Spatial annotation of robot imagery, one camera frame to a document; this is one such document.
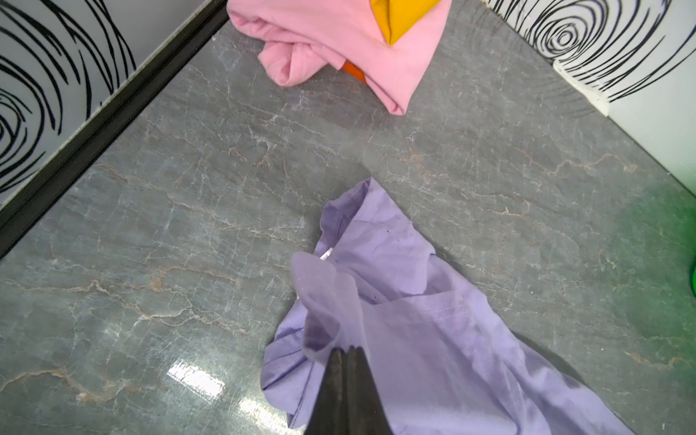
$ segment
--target marble veining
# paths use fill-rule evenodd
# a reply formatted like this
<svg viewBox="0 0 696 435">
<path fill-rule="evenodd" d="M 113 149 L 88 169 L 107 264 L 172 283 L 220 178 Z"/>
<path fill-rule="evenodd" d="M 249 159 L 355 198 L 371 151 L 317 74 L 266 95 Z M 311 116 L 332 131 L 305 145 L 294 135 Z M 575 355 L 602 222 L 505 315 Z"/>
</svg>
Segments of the marble veining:
<svg viewBox="0 0 696 435">
<path fill-rule="evenodd" d="M 226 24 L 0 262 L 0 433 L 290 434 L 264 346 L 322 205 L 375 176 L 639 434 L 696 425 L 696 198 L 477 0 L 408 113 L 279 88 Z"/>
</svg>

